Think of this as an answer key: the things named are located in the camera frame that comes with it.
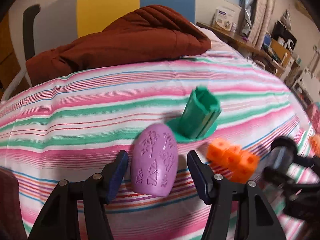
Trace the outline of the grey jar with black lid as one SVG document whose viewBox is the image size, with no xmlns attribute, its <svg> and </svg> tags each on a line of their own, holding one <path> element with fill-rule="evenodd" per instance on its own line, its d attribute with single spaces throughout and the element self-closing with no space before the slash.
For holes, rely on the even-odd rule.
<svg viewBox="0 0 320 240">
<path fill-rule="evenodd" d="M 297 153 L 297 145 L 290 137 L 277 137 L 271 143 L 266 167 L 286 175 Z"/>
</svg>

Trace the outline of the white purple carton box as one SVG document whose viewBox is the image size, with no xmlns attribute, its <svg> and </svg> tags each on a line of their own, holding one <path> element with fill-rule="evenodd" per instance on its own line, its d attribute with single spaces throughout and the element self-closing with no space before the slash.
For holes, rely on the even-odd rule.
<svg viewBox="0 0 320 240">
<path fill-rule="evenodd" d="M 227 7 L 217 7 L 213 17 L 213 26 L 231 31 L 235 11 Z"/>
</svg>

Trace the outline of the black rolled mat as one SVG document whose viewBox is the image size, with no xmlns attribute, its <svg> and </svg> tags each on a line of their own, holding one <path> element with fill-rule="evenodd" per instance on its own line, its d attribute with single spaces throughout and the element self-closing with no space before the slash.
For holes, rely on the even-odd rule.
<svg viewBox="0 0 320 240">
<path fill-rule="evenodd" d="M 34 20 L 40 10 L 40 5 L 35 4 L 28 7 L 23 12 L 23 47 L 26 61 L 35 55 Z"/>
</svg>

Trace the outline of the wooden desk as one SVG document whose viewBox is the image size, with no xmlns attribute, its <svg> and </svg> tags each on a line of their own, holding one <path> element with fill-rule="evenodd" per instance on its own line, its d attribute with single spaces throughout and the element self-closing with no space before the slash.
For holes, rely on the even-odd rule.
<svg viewBox="0 0 320 240">
<path fill-rule="evenodd" d="M 230 31 L 223 30 L 218 27 L 211 26 L 206 23 L 197 22 L 197 26 L 201 28 L 208 29 L 212 31 L 216 36 L 218 36 L 222 40 L 226 40 L 227 44 L 229 44 L 231 47 L 236 49 L 238 52 L 240 50 L 244 50 L 246 52 L 252 53 L 252 55 L 259 55 L 260 57 L 265 58 L 270 65 L 272 65 L 276 69 L 276 77 L 281 77 L 281 75 L 285 72 L 285 68 L 281 66 L 279 63 L 274 61 L 270 55 L 268 55 L 267 52 L 261 49 L 256 49 L 251 42 L 245 41 L 241 36 L 238 34 L 234 34 Z"/>
</svg>

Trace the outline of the wooden wardrobe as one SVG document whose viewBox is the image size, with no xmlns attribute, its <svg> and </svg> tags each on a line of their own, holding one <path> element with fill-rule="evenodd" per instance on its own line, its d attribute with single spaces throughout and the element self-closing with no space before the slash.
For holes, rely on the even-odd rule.
<svg viewBox="0 0 320 240">
<path fill-rule="evenodd" d="M 30 86 L 20 67 L 10 35 L 9 13 L 1 20 L 1 99 L 8 100 Z"/>
</svg>

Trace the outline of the lilac oval patterned case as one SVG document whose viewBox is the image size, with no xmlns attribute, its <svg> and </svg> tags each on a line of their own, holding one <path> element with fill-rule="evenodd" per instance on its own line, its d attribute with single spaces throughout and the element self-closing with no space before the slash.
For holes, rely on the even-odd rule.
<svg viewBox="0 0 320 240">
<path fill-rule="evenodd" d="M 135 141 L 131 160 L 131 185 L 136 193 L 166 197 L 178 167 L 177 142 L 165 124 L 152 124 Z"/>
</svg>

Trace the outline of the grey yellow blue headboard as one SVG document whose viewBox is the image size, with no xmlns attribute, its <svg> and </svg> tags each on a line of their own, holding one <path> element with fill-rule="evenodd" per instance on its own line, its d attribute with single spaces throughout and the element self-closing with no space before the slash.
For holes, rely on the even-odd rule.
<svg viewBox="0 0 320 240">
<path fill-rule="evenodd" d="M 100 32 L 118 18 L 148 5 L 170 7 L 195 22 L 195 0 L 57 0 L 35 16 L 35 53 Z"/>
</svg>

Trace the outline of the orange cube strip toy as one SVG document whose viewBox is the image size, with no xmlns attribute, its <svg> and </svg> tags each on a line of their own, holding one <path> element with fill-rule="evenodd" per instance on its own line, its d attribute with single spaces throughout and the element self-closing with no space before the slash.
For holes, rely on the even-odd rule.
<svg viewBox="0 0 320 240">
<path fill-rule="evenodd" d="M 222 138 L 215 138 L 210 142 L 206 158 L 217 166 L 230 170 L 231 181 L 242 184 L 253 176 L 260 162 L 258 155 Z"/>
</svg>

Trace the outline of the orange grid toy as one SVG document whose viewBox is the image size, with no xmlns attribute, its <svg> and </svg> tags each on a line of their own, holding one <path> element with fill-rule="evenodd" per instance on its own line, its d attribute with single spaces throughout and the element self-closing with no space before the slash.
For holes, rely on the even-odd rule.
<svg viewBox="0 0 320 240">
<path fill-rule="evenodd" d="M 320 136 L 319 134 L 313 135 L 309 138 L 310 146 L 317 157 L 320 157 Z"/>
</svg>

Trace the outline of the pink pillow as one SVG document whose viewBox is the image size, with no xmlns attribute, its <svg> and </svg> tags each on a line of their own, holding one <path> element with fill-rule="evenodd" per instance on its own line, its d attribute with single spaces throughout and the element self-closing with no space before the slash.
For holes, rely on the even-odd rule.
<svg viewBox="0 0 320 240">
<path fill-rule="evenodd" d="M 211 42 L 211 51 L 216 55 L 239 56 L 240 54 L 227 43 L 219 39 L 211 30 L 196 26 L 199 31 L 206 35 Z"/>
</svg>

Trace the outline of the beige curtain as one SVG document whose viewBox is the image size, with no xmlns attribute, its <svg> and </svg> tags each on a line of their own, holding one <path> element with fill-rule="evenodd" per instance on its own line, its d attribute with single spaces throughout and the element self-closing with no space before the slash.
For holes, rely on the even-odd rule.
<svg viewBox="0 0 320 240">
<path fill-rule="evenodd" d="M 244 19 L 240 34 L 244 35 L 255 49 L 261 49 L 276 0 L 242 0 Z"/>
</svg>

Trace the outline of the striped pink green bedspread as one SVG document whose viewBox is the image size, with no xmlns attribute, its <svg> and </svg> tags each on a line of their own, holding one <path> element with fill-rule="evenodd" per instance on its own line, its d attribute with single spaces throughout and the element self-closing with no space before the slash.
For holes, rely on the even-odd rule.
<svg viewBox="0 0 320 240">
<path fill-rule="evenodd" d="M 201 239 L 210 207 L 199 199 L 186 165 L 196 150 L 227 139 L 260 156 L 271 142 L 291 137 L 298 154 L 313 155 L 312 125 L 301 128 L 290 90 L 237 52 L 104 67 L 32 87 L 1 104 L 1 227 L 26 239 L 61 179 L 85 180 L 120 150 L 131 158 L 133 141 L 147 126 L 182 114 L 191 91 L 207 87 L 222 113 L 212 136 L 178 144 L 179 165 L 167 198 L 134 193 L 130 166 L 106 213 L 114 239 Z"/>
</svg>

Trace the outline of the dark red quilted blanket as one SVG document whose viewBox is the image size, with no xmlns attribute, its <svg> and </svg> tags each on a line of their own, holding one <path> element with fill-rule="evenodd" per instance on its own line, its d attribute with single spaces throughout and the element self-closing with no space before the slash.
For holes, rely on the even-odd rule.
<svg viewBox="0 0 320 240">
<path fill-rule="evenodd" d="M 210 39 L 181 14 L 163 5 L 148 5 L 101 32 L 32 57 L 26 67 L 35 86 L 86 69 L 201 55 L 211 47 Z"/>
</svg>

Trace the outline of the green cylinder toy with base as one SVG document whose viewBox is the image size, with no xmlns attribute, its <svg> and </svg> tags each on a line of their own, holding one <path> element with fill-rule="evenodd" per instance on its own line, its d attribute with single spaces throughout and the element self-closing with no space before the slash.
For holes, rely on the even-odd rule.
<svg viewBox="0 0 320 240">
<path fill-rule="evenodd" d="M 199 141 L 211 136 L 217 128 L 222 109 L 217 97 L 207 87 L 192 90 L 182 115 L 166 123 L 178 143 Z"/>
</svg>

